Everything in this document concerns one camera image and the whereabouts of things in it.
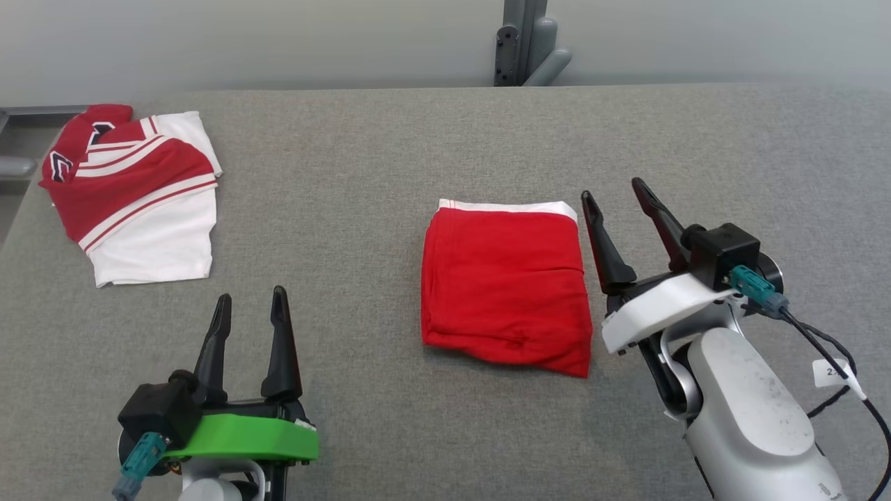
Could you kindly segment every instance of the red sleeve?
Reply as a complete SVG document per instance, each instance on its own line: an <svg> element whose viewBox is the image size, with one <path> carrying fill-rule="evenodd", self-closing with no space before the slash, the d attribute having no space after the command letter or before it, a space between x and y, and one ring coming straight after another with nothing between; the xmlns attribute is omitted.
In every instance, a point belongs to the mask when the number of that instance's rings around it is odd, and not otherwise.
<svg viewBox="0 0 891 501"><path fill-rule="evenodd" d="M69 181L71 168L86 155L86 147L115 127L126 124L133 116L133 108L125 104L94 104L71 119L59 134L44 159L44 188L48 183Z"/></svg>

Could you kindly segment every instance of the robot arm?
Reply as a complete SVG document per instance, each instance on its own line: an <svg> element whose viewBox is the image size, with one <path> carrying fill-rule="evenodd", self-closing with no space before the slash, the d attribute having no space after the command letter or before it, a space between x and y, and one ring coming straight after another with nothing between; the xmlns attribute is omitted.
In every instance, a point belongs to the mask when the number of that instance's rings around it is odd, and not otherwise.
<svg viewBox="0 0 891 501"><path fill-rule="evenodd" d="M194 374L174 371L165 384L137 389L118 416L124 428L119 459L126 470L140 438L157 434L169 449L149 474L182 475L180 501L284 501L289 468L319 455L318 434L299 401L303 388L287 292L281 286L273 291L273 349L261 398L230 402L223 390L231 316L232 298L224 294ZM244 473L247 480L222 479L225 473ZM137 480L124 482L129 489L116 488L115 496L131 500Z"/></svg>
<svg viewBox="0 0 891 501"><path fill-rule="evenodd" d="M756 270L782 292L779 268L735 225L684 229L640 178L632 185L666 247L669 271L638 281L609 239L597 203L582 194L607 294L607 350L641 352L666 414L685 423L684 438L715 499L847 500L807 414L740 329L742 317L764 310L730 286L731 271ZM672 352L668 343L680 339L688 341Z"/></svg>

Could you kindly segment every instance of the folded red shirt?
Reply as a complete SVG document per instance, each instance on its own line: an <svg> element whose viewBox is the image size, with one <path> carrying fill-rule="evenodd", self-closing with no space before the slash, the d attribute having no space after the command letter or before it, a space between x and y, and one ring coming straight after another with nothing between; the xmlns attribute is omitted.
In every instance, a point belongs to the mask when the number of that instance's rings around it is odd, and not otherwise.
<svg viewBox="0 0 891 501"><path fill-rule="evenodd" d="M424 344L587 377L591 313L576 213L440 200L421 265Z"/></svg>

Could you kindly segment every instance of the metal bracket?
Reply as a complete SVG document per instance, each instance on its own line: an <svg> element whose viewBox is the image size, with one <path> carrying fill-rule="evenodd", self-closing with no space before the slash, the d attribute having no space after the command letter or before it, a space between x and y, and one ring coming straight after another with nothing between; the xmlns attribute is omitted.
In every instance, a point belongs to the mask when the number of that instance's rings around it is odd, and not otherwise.
<svg viewBox="0 0 891 501"><path fill-rule="evenodd" d="M502 26L496 40L495 86L516 86L519 75L519 33L512 26Z"/></svg>
<svg viewBox="0 0 891 501"><path fill-rule="evenodd" d="M544 17L547 0L505 0L495 37L495 86L547 86L572 53L555 48L557 21Z"/></svg>
<svg viewBox="0 0 891 501"><path fill-rule="evenodd" d="M0 110L0 134L9 123L9 113ZM37 168L37 162L33 159L23 159L19 157L0 156L0 181L7 178L12 180L27 179Z"/></svg>

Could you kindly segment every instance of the white wall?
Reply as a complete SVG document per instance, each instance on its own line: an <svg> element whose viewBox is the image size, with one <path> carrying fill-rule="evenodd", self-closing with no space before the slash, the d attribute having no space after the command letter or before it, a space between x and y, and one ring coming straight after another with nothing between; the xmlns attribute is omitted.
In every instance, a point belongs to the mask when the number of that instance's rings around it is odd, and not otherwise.
<svg viewBox="0 0 891 501"><path fill-rule="evenodd" d="M501 0L0 0L0 107L490 86Z"/></svg>
<svg viewBox="0 0 891 501"><path fill-rule="evenodd" d="M221 87L490 86L502 0L2 0L0 107ZM888 0L550 0L558 84L891 88Z"/></svg>
<svg viewBox="0 0 891 501"><path fill-rule="evenodd" d="M887 0L550 0L556 85L826 78L891 88Z"/></svg>

